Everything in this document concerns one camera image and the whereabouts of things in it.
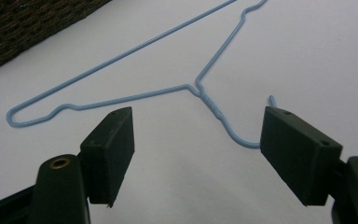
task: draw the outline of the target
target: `white surface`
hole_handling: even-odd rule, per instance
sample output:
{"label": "white surface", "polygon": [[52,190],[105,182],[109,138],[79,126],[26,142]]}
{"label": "white surface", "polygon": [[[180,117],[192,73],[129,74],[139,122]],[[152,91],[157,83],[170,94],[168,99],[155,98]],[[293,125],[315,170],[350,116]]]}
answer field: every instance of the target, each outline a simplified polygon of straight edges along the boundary
{"label": "white surface", "polygon": [[[38,93],[224,1],[114,0],[0,68],[0,199],[33,185],[39,165],[77,154],[92,129],[132,106],[136,151],[113,209],[91,205],[92,223],[330,223],[303,207],[259,150],[238,146],[200,99],[177,92],[14,129],[6,112]],[[257,1],[238,1],[21,111],[46,115],[193,83]],[[268,1],[203,81],[238,135],[258,141],[267,97],[358,155],[358,1]]]}

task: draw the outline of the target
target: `wicker basket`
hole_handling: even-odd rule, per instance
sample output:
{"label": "wicker basket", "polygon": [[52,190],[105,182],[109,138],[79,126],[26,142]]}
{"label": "wicker basket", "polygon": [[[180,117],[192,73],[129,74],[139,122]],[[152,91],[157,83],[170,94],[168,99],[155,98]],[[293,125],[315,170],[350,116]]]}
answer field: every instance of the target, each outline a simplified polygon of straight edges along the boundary
{"label": "wicker basket", "polygon": [[109,1],[0,1],[0,66]]}

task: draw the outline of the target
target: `wire hanger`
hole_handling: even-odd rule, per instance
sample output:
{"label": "wire hanger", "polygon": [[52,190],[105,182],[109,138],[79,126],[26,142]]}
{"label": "wire hanger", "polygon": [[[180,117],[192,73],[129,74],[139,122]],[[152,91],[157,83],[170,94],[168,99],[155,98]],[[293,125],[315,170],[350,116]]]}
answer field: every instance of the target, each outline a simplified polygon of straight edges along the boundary
{"label": "wire hanger", "polygon": [[[102,106],[107,106],[107,105],[116,105],[116,104],[121,104],[121,103],[125,103],[125,102],[130,102],[130,101],[135,101],[135,100],[140,100],[140,99],[144,99],[144,98],[148,98],[148,97],[153,97],[153,96],[158,96],[158,95],[162,95],[162,94],[167,94],[167,93],[171,93],[171,92],[175,92],[175,91],[183,91],[183,90],[187,90],[190,91],[194,96],[200,98],[202,100],[203,103],[205,103],[210,110],[213,112],[214,116],[219,119],[223,126],[225,127],[228,135],[239,145],[243,146],[243,147],[248,147],[248,148],[259,148],[260,144],[259,143],[254,143],[254,142],[248,142],[242,138],[240,138],[239,136],[237,136],[235,134],[235,132],[231,129],[226,117],[224,116],[223,112],[220,111],[220,109],[217,107],[217,105],[213,102],[213,100],[208,96],[208,94],[205,91],[205,88],[202,86],[201,84],[201,80],[205,77],[205,75],[208,73],[209,69],[212,67],[212,65],[217,61],[217,59],[220,57],[220,55],[223,53],[223,51],[227,48],[228,44],[231,42],[231,40],[234,38],[234,36],[238,33],[238,31],[240,30],[240,28],[243,26],[243,24],[245,23],[245,17],[246,14],[248,12],[254,11],[259,9],[260,7],[262,7],[267,0],[262,0],[259,3],[251,6],[251,7],[247,7],[242,13],[241,13],[241,20],[240,22],[237,24],[237,26],[235,27],[235,29],[232,31],[232,33],[229,35],[229,37],[227,38],[227,40],[224,42],[224,44],[220,47],[220,49],[215,53],[215,55],[212,57],[212,59],[206,64],[206,66],[202,69],[202,71],[200,72],[200,74],[197,76],[196,78],[196,88],[194,88],[192,85],[189,84],[184,84],[184,85],[179,85],[179,86],[175,86],[175,87],[170,87],[167,89],[163,89],[163,90],[159,90],[159,91],[149,91],[146,93],[141,93],[141,94],[136,94],[136,95],[132,95],[132,96],[127,96],[127,97],[123,97],[123,98],[118,98],[115,100],[109,100],[109,101],[103,101],[103,102],[99,102],[99,103],[94,103],[94,104],[89,104],[89,105],[72,105],[72,104],[64,104],[64,105],[59,105],[58,107],[56,107],[53,111],[51,111],[48,115],[39,118],[39,119],[32,119],[29,121],[24,121],[24,122],[16,122],[13,120],[13,116],[19,112],[20,110],[22,110],[23,108],[32,105],[46,97],[48,97],[49,95],[51,95],[54,92],[60,91],[61,89],[77,82],[78,80],[87,77],[103,68],[105,68],[107,65],[115,63],[131,54],[133,54],[134,52],[145,48],[146,46],[153,44],[154,42],[164,38],[167,35],[171,35],[174,32],[188,26],[189,24],[198,21],[212,13],[214,13],[215,11],[226,7],[228,5],[230,5],[231,3],[236,2],[237,0],[229,0],[225,3],[223,3],[222,5],[219,5],[217,7],[212,8],[209,11],[206,11],[202,14],[200,14],[199,16],[186,21],[174,28],[172,28],[171,30],[158,35],[146,42],[144,42],[141,45],[138,45],[137,47],[130,49],[120,55],[118,55],[115,58],[112,58],[104,63],[101,63],[93,68],[91,68],[89,71],[86,71],[76,77],[73,77],[65,82],[63,82],[62,84],[48,90],[45,91],[39,95],[37,95],[36,97],[22,103],[19,105],[16,105],[15,107],[11,108],[9,111],[7,111],[7,123],[12,126],[12,127],[16,127],[16,128],[20,128],[20,127],[28,127],[28,126],[32,126],[32,125],[36,125],[38,123],[41,122],[45,122],[48,121],[50,119],[52,119],[55,115],[57,115],[58,113],[60,113],[62,110],[64,109],[72,109],[75,111],[81,111],[81,110],[88,110],[88,109],[92,109],[92,108],[97,108],[97,107],[102,107]],[[269,97],[269,104],[271,106],[276,107],[276,103],[274,100],[273,96]]]}

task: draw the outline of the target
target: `screw hole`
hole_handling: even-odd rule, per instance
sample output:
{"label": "screw hole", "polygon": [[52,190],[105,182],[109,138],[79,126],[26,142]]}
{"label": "screw hole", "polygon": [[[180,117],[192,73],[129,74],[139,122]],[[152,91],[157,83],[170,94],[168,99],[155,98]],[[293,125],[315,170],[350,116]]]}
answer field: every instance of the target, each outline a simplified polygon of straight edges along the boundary
{"label": "screw hole", "polygon": [[69,164],[70,160],[67,158],[58,158],[57,160],[54,160],[50,164],[50,168],[57,170],[61,169]]}
{"label": "screw hole", "polygon": [[322,140],[321,143],[322,143],[324,146],[327,146],[327,147],[330,146],[330,143],[327,142],[327,141]]}

